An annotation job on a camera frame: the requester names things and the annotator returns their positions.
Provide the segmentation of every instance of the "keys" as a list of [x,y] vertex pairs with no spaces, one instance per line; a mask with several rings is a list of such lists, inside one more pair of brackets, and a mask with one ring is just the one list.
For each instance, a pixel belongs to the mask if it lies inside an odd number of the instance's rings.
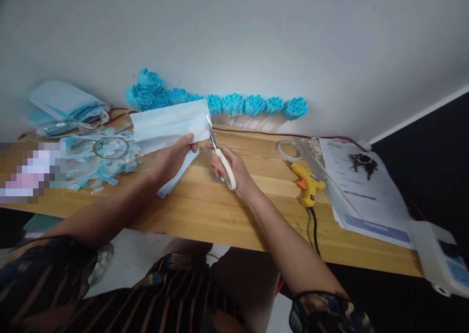
[[364,166],[367,174],[367,180],[370,180],[371,175],[377,170],[376,166],[378,165],[375,160],[373,160],[368,155],[363,154],[356,154],[356,155],[349,155],[350,160],[353,163],[353,168],[355,172],[358,172],[358,166]]
[[366,178],[367,178],[368,180],[370,180],[371,175],[373,174],[373,172],[375,171],[375,169],[377,169],[377,168],[376,168],[377,165],[378,165],[378,164],[376,163],[375,160],[371,160],[370,162],[368,162],[368,163],[365,165]]

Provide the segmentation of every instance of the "white wall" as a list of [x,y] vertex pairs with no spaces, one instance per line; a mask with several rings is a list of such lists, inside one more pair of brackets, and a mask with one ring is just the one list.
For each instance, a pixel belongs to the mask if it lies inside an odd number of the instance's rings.
[[469,84],[467,0],[1,0],[0,131],[64,79],[114,105],[139,69],[200,94],[304,96],[285,132],[371,139]]

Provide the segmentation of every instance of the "surgical mask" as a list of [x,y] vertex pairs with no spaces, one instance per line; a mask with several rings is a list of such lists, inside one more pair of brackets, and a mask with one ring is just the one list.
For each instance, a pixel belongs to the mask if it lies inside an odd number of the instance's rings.
[[187,133],[194,134],[191,143],[208,139],[206,114],[210,117],[207,100],[131,114],[135,142],[145,155],[173,145]]
[[101,124],[109,120],[106,104],[79,88],[61,81],[47,81],[31,89],[28,99],[45,114],[34,113],[29,120],[34,126],[65,123],[70,129],[93,129],[87,122],[101,118]]

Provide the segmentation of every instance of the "blue flower decoration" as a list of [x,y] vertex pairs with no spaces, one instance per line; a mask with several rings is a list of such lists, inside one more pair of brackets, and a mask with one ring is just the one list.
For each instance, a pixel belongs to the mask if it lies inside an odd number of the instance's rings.
[[203,99],[204,97],[200,96],[199,94],[194,94],[194,95],[189,94],[189,96],[187,97],[187,102],[198,101],[198,100],[203,100]]
[[168,107],[170,105],[170,97],[172,97],[172,94],[169,90],[164,89],[160,91],[155,98],[155,108],[163,108],[163,107]]
[[132,86],[126,90],[124,96],[130,107],[140,111],[151,110],[156,103],[155,95],[145,85],[136,84]]
[[163,90],[164,82],[158,74],[144,68],[138,73],[137,84],[145,85],[149,91],[156,94]]
[[244,114],[249,117],[259,116],[265,107],[265,100],[260,96],[249,95],[244,102]]
[[243,97],[236,93],[227,95],[221,99],[221,107],[223,113],[228,116],[239,116],[243,114]]
[[218,95],[207,96],[207,105],[209,106],[210,116],[216,117],[222,114],[221,98]]
[[185,89],[173,88],[172,98],[170,98],[171,106],[186,103],[188,96],[189,93]]
[[275,116],[283,109],[283,100],[279,97],[271,97],[265,103],[264,114],[267,116]]
[[289,121],[297,120],[308,112],[308,102],[302,98],[294,98],[285,104],[282,115]]

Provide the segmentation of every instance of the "forearm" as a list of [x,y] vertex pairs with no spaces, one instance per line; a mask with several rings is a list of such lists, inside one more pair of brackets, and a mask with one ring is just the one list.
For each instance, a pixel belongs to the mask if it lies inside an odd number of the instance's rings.
[[283,218],[257,186],[245,197],[269,251],[290,290],[328,291],[347,297],[345,290],[313,247]]
[[69,235],[93,249],[110,242],[161,187],[149,173],[66,218],[43,237]]

